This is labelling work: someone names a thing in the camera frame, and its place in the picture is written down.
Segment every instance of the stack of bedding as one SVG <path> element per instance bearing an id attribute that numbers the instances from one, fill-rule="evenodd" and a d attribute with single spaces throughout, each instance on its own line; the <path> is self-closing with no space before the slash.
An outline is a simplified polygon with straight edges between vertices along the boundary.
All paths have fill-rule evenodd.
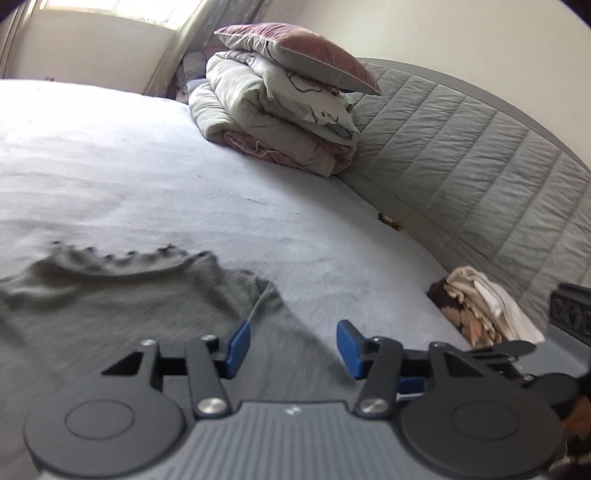
<path id="1" fill-rule="evenodd" d="M 380 95 L 373 74 L 320 35 L 287 24 L 216 31 L 228 51 L 207 62 L 189 105 L 203 136 L 328 177 L 351 164 L 360 133 L 341 92 Z"/>

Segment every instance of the folded blanket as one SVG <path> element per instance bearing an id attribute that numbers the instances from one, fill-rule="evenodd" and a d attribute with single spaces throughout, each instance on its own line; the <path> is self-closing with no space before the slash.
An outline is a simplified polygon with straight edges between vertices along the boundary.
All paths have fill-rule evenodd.
<path id="1" fill-rule="evenodd" d="M 207 140 L 248 154 L 256 147 L 264 160 L 324 177 L 344 170 L 359 138 L 345 106 L 327 89 L 285 91 L 285 82 L 292 85 L 287 75 L 255 54 L 217 53 L 207 62 L 208 83 L 189 98 L 193 119 Z"/>
<path id="2" fill-rule="evenodd" d="M 474 348 L 503 340 L 544 341 L 544 335 L 501 287 L 472 267 L 458 267 L 427 296 Z"/>

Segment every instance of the gray quilted headboard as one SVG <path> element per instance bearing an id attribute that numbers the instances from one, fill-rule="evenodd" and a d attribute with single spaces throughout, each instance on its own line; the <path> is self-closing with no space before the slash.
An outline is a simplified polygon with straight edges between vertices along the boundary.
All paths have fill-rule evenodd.
<path id="1" fill-rule="evenodd" d="M 448 270 L 472 265 L 546 327 L 550 292 L 591 284 L 591 173 L 500 98 L 409 64 L 362 59 L 382 96 L 349 94 L 362 133 L 340 178 Z"/>

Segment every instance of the curtain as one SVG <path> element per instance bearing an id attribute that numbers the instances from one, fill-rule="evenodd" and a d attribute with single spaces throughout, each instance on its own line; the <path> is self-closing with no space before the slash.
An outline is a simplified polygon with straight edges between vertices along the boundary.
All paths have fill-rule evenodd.
<path id="1" fill-rule="evenodd" d="M 0 79 L 7 75 L 10 69 L 11 48 L 17 44 L 19 35 L 39 2 L 40 0 L 29 0 L 22 3 L 0 24 Z"/>
<path id="2" fill-rule="evenodd" d="M 193 15 L 178 29 L 152 75 L 145 95 L 165 96 L 185 52 L 215 46 L 213 32 L 221 27 L 256 23 L 263 19 L 272 0 L 202 0 Z"/>

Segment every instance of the pillow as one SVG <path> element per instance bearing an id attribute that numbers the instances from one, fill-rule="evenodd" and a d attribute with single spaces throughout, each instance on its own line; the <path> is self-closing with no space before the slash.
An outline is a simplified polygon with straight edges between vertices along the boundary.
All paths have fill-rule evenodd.
<path id="1" fill-rule="evenodd" d="M 359 60 L 326 38 L 285 23 L 230 25 L 215 31 L 231 50 L 253 51 L 283 68 L 345 92 L 381 95 Z"/>

